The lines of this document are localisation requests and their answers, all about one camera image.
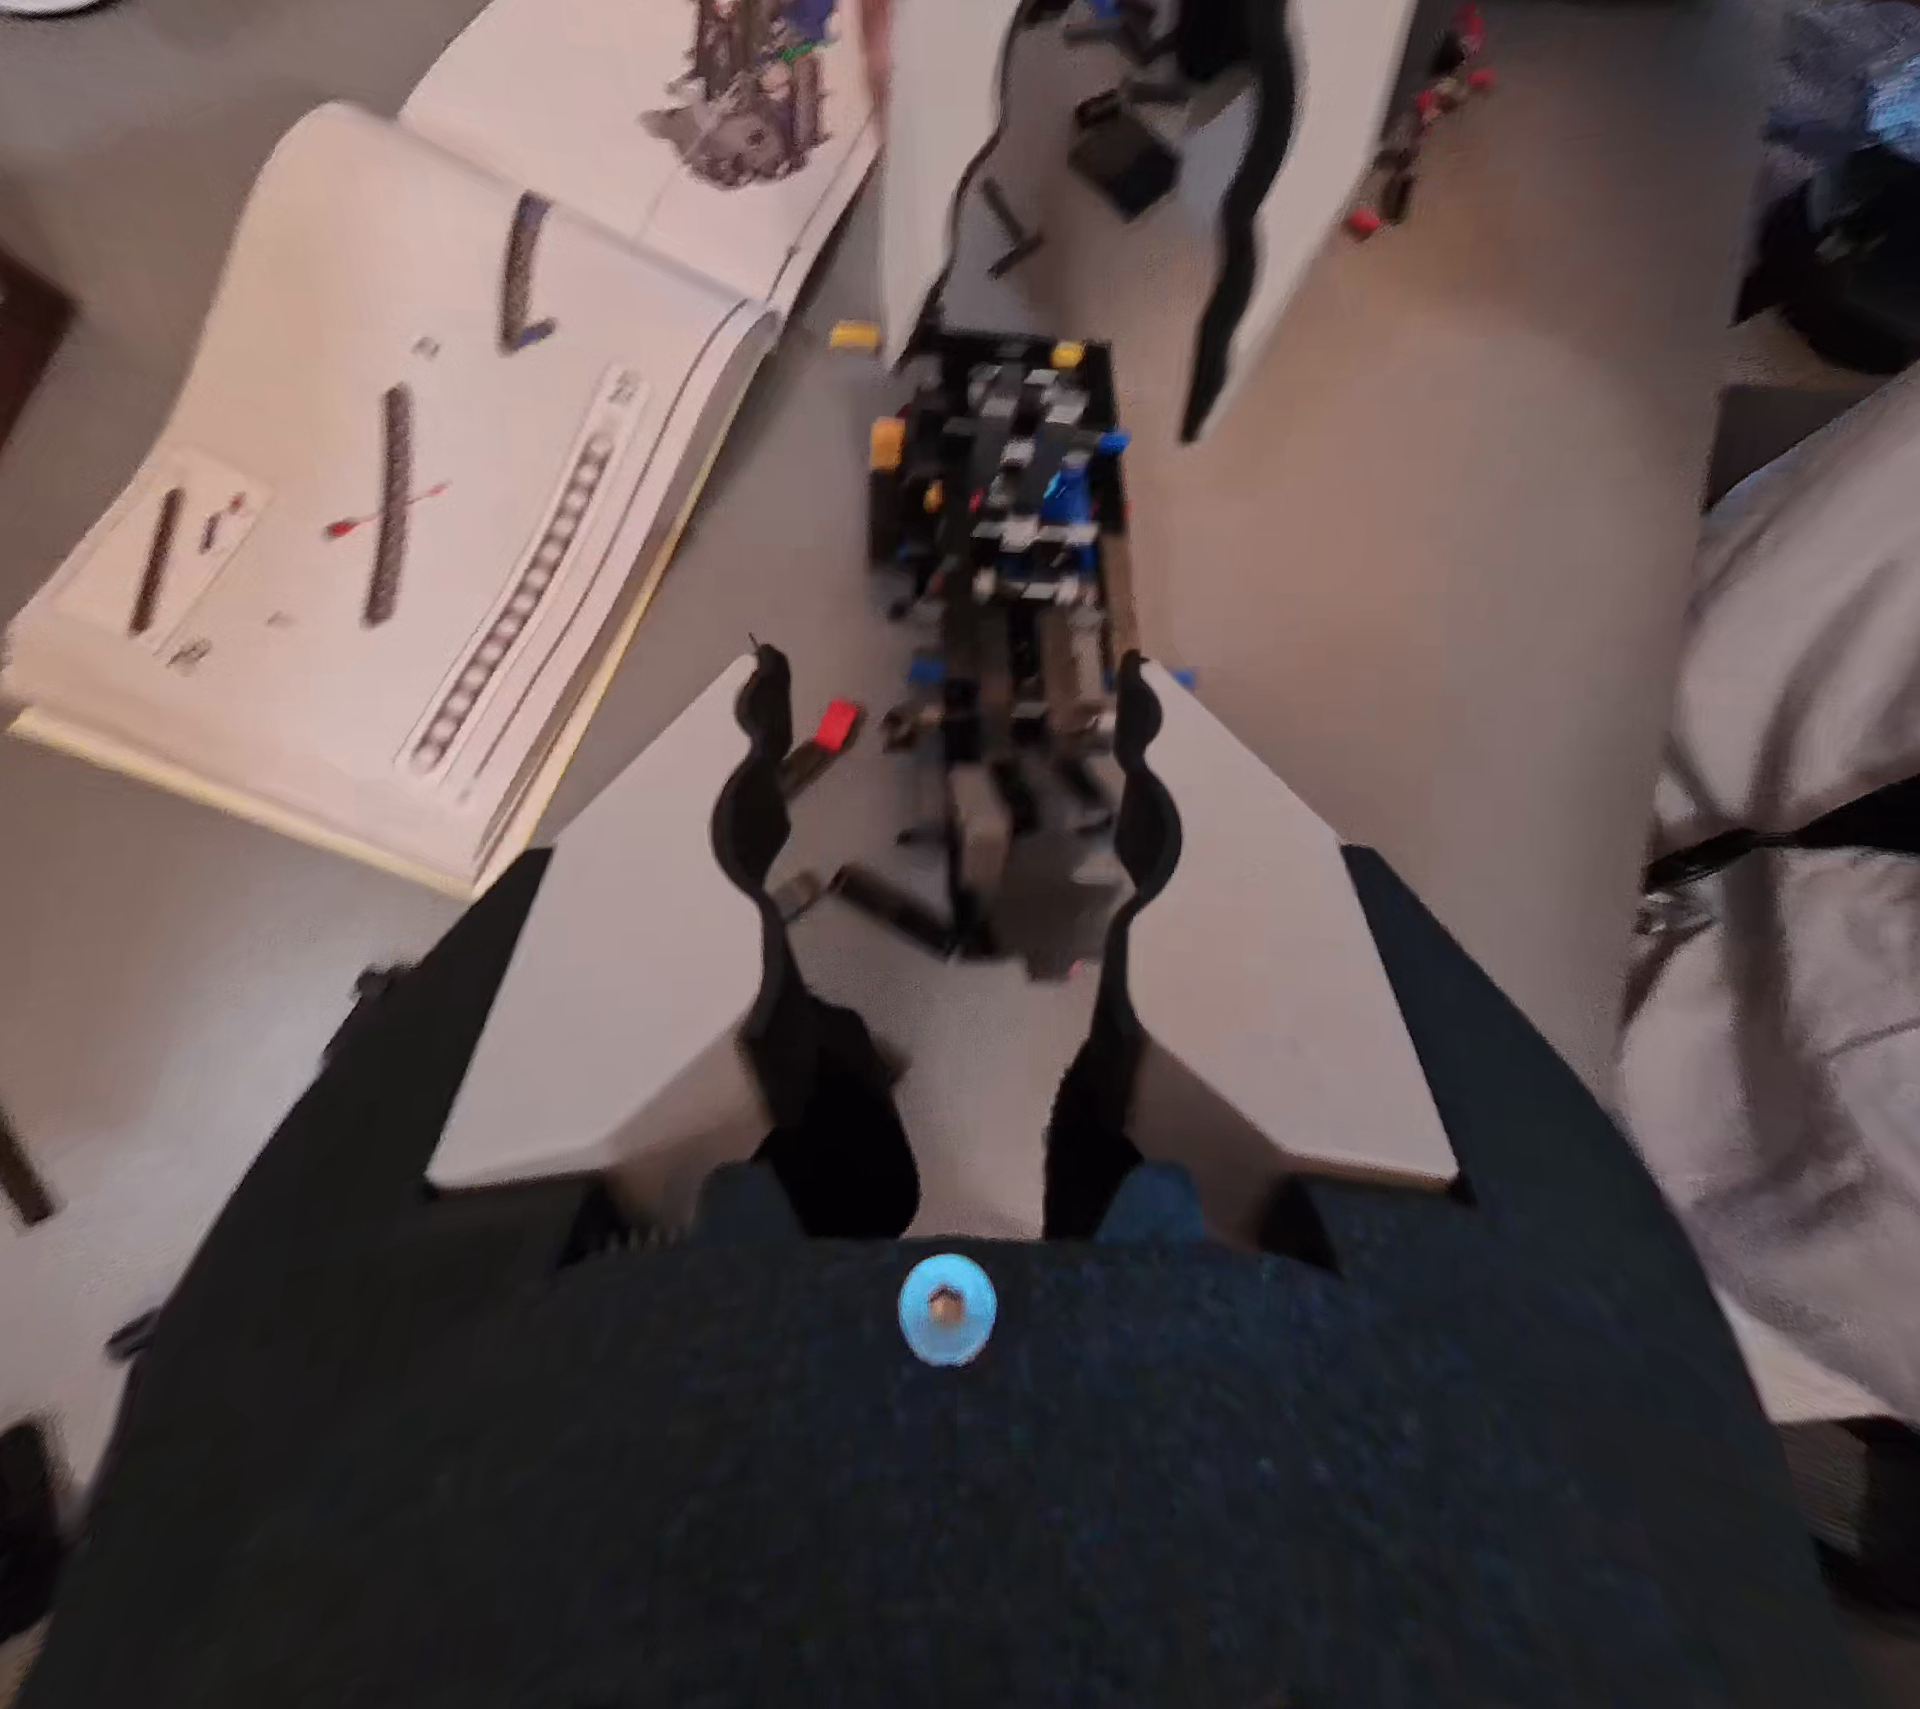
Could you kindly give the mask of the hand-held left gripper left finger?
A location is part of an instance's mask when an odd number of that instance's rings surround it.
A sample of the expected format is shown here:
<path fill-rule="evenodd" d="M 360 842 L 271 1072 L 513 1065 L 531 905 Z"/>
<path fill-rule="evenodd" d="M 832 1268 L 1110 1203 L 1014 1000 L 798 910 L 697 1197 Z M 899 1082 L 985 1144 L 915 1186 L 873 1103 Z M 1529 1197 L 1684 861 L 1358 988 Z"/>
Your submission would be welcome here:
<path fill-rule="evenodd" d="M 654 1242 L 771 1180 L 816 1239 L 893 1242 L 918 1168 L 867 1022 L 801 976 L 768 888 L 793 677 L 750 647 L 542 851 L 428 1161 L 440 1193 L 600 1180 Z"/>

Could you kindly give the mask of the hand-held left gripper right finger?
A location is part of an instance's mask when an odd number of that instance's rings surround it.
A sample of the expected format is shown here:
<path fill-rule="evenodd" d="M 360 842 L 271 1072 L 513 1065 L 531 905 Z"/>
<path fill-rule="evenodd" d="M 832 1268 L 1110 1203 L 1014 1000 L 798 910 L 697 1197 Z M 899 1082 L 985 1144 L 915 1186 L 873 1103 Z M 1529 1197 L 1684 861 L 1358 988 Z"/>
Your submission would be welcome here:
<path fill-rule="evenodd" d="M 1116 691 L 1126 893 L 1047 1116 L 1044 1242 L 1089 1242 L 1149 1168 L 1229 1243 L 1307 1183 L 1452 1197 L 1343 840 L 1163 666 L 1134 653 Z"/>

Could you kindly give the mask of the black blue lego vehicle chassis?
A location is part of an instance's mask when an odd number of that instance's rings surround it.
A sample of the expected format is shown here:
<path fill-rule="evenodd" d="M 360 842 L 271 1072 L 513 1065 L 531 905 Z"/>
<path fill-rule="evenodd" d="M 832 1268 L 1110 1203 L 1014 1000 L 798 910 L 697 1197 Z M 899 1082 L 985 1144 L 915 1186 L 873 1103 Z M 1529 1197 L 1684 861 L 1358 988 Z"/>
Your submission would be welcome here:
<path fill-rule="evenodd" d="M 845 861 L 830 893 L 935 960 L 1068 979 L 1126 893 L 1116 687 L 1142 641 L 1111 351 L 937 318 L 909 351 L 871 432 L 867 566 L 914 651 L 856 732 L 905 816 L 898 863 Z"/>

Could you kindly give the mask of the pile of small coloured lego parts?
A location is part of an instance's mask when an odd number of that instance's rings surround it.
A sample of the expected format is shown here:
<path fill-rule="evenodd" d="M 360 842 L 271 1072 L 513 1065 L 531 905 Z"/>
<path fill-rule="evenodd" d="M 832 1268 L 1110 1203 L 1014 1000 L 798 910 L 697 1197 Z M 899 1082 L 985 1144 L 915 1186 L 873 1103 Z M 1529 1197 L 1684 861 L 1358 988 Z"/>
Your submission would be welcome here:
<path fill-rule="evenodd" d="M 1145 110 L 1192 110 L 1205 98 L 1207 85 L 1175 72 L 1172 36 L 1145 41 L 1145 0 L 1086 0 L 1086 6 L 1089 14 L 1066 27 L 1066 44 L 1110 44 L 1123 57 L 1138 57 L 1138 62 L 1122 84 L 1075 105 L 1073 140 L 1086 124 L 1119 109 L 1130 109 L 1149 124 Z M 1488 91 L 1493 79 L 1496 75 L 1484 58 L 1484 14 L 1478 0 L 1465 0 L 1424 72 L 1424 85 L 1388 121 L 1388 132 L 1359 179 L 1343 221 L 1355 240 L 1372 240 L 1405 221 L 1427 134 L 1468 101 Z"/>

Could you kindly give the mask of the black T-shaped lego axle piece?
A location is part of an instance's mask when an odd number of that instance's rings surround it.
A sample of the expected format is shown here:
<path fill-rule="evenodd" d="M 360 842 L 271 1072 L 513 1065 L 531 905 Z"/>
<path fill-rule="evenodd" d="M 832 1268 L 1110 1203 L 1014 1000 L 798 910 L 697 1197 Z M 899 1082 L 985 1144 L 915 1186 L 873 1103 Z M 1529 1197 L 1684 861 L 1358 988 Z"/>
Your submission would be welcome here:
<path fill-rule="evenodd" d="M 1017 267 L 1023 267 L 1044 250 L 1047 236 L 1020 219 L 1020 211 L 1008 198 L 1008 190 L 993 174 L 979 179 L 978 190 L 1001 236 L 1001 250 L 990 260 L 985 278 L 1004 283 Z"/>

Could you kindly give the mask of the dark flat lego tile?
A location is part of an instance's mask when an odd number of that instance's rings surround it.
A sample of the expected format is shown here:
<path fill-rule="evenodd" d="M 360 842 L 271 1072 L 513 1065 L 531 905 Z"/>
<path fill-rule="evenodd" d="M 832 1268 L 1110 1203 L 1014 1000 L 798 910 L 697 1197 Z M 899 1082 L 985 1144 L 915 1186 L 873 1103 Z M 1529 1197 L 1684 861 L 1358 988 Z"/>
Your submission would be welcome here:
<path fill-rule="evenodd" d="M 1068 169 L 1134 223 L 1179 188 L 1183 161 L 1138 114 L 1119 109 L 1077 132 Z"/>

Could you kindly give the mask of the open lego instruction booklet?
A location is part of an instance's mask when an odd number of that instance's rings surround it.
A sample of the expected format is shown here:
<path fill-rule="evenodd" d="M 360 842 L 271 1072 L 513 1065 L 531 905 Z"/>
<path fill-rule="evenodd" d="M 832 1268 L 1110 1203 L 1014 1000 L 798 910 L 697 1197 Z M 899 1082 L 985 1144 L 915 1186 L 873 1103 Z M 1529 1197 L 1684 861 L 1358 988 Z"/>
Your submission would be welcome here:
<path fill-rule="evenodd" d="M 873 164 L 856 0 L 489 0 L 299 117 L 5 732 L 478 899 Z"/>

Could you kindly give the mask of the long dark lego axle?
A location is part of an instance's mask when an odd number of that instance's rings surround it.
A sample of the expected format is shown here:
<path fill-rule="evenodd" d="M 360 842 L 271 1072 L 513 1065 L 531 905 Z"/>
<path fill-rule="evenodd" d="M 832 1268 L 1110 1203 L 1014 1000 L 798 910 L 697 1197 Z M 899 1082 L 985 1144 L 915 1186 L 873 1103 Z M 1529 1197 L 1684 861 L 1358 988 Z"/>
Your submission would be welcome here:
<path fill-rule="evenodd" d="M 27 1146 L 12 1127 L 9 1111 L 0 1119 L 0 1152 L 3 1152 L 3 1200 L 22 1229 L 37 1229 L 57 1214 L 52 1193 L 45 1190 L 42 1173 L 37 1170 Z"/>

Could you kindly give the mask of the pile of black lego parts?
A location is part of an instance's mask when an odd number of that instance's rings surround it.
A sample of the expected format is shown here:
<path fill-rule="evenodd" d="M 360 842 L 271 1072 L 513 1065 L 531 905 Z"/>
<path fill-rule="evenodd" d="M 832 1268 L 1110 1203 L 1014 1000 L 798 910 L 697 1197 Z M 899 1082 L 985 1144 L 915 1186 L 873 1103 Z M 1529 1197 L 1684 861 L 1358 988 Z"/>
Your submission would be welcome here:
<path fill-rule="evenodd" d="M 349 1041 L 367 1012 L 413 970 L 413 965 L 372 965 L 356 976 L 353 1008 L 326 1041 L 320 1069 Z M 132 1371 L 152 1344 L 169 1298 L 135 1315 L 104 1342 L 104 1360 Z M 30 1634 L 49 1612 L 71 1542 L 61 1527 L 61 1481 L 49 1442 L 49 1420 L 22 1417 L 3 1427 L 3 1647 Z"/>

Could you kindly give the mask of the person's white shirt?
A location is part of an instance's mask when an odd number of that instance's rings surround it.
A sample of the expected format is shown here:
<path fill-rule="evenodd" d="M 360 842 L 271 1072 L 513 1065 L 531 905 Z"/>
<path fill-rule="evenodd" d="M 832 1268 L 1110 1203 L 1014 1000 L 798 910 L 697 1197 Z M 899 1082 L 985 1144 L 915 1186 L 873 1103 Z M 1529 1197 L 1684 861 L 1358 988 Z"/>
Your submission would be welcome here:
<path fill-rule="evenodd" d="M 1602 1101 L 1737 1330 L 1915 1427 L 1915 369 L 1704 519 Z"/>

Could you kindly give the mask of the dark bag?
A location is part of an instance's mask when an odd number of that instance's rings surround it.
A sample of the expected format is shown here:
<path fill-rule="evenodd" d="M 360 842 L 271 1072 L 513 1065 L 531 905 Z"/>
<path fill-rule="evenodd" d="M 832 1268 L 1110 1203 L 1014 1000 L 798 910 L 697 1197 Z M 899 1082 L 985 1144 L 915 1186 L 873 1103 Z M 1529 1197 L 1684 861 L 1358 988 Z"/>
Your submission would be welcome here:
<path fill-rule="evenodd" d="M 1789 0 L 1737 322 L 1771 317 L 1819 361 L 1918 361 L 1918 6 Z"/>

